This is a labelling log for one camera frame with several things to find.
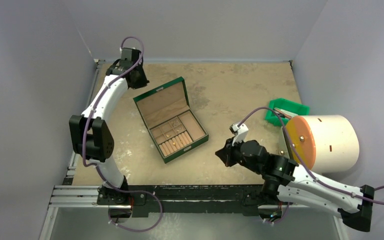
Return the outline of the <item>green ring tray insert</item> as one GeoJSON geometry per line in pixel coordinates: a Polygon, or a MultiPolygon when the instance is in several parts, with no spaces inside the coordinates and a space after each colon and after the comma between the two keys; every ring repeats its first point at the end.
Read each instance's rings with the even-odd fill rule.
{"type": "Polygon", "coordinates": [[[149,129],[150,136],[165,163],[197,148],[209,140],[209,134],[191,110],[187,110],[149,129]],[[173,128],[171,121],[181,125],[173,128]]]}

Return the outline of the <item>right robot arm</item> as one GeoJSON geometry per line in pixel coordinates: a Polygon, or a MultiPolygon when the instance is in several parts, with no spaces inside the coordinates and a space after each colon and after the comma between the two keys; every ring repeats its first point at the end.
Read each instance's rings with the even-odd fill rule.
{"type": "Polygon", "coordinates": [[[234,143],[229,138],[215,155],[227,167],[239,164],[260,175],[260,196],[268,204],[277,200],[312,207],[341,218],[354,230],[371,230],[375,190],[369,185],[346,185],[306,171],[293,159],[269,153],[256,140],[234,143]]]}

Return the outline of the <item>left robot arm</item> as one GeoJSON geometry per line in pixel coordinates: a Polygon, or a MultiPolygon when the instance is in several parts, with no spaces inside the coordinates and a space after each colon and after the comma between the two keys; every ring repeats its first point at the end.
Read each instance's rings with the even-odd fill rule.
{"type": "Polygon", "coordinates": [[[97,204],[122,205],[131,192],[126,177],[118,170],[113,157],[115,140],[107,120],[119,99],[128,89],[140,89],[149,81],[143,69],[143,52],[122,47],[117,59],[106,71],[101,88],[90,105],[69,119],[73,151],[82,157],[84,167],[94,167],[102,180],[97,204]]]}

